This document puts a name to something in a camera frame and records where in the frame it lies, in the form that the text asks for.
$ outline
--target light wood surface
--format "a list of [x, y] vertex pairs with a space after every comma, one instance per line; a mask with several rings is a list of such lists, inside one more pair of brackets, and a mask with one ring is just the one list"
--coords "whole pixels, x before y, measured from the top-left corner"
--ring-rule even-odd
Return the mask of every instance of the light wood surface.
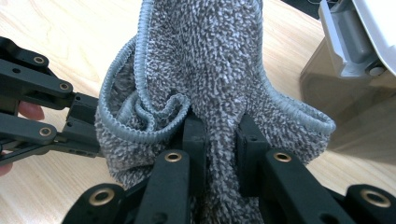
[[[50, 60], [51, 70], [80, 91], [97, 96], [106, 70], [136, 34], [141, 1], [0, 0], [0, 35]], [[264, 63], [280, 91], [300, 99], [299, 78], [323, 38], [318, 21], [278, 0], [264, 0]], [[46, 110], [59, 130], [67, 111]], [[367, 183], [396, 195], [396, 150], [388, 162], [325, 152], [308, 165], [326, 187], [344, 193]], [[0, 177], [0, 223], [60, 223], [86, 189], [111, 183], [104, 159], [49, 152], [15, 162]]]

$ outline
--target black linkage arm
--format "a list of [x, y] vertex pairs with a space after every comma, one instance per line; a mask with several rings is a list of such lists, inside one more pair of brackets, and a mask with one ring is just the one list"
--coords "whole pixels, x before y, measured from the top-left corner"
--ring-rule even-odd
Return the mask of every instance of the black linkage arm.
[[[57, 78], [43, 55], [21, 49], [0, 37], [0, 165], [58, 150], [82, 156], [100, 155], [93, 126], [97, 99], [73, 92]], [[19, 101], [69, 113], [61, 133], [50, 124], [18, 117]]]

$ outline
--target finger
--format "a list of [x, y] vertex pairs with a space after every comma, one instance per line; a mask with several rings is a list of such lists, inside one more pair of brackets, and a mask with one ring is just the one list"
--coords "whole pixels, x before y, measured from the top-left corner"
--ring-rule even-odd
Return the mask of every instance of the finger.
[[20, 102], [19, 112], [28, 119], [41, 120], [44, 118], [43, 108], [39, 105]]
[[0, 176], [8, 173], [11, 170], [11, 168], [12, 168], [12, 163], [0, 166]]

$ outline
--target terry cloth towel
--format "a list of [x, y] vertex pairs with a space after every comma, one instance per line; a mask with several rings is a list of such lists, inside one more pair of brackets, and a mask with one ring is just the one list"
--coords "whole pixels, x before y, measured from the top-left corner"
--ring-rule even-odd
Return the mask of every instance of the terry cloth towel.
[[262, 223], [258, 199], [242, 198], [235, 129], [249, 114], [273, 147], [308, 163], [335, 125], [282, 95], [262, 65], [259, 0], [144, 0], [138, 32], [111, 64], [99, 97], [97, 136], [109, 171], [125, 188], [150, 175], [156, 156], [189, 110], [209, 137], [201, 223]]

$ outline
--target gray plastic part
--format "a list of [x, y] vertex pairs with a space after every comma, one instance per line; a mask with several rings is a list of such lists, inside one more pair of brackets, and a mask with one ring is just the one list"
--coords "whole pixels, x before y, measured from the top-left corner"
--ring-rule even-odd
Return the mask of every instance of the gray plastic part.
[[337, 76], [370, 77], [367, 67], [378, 61], [378, 56], [353, 3], [339, 1], [329, 10], [327, 2], [322, 0], [319, 16]]

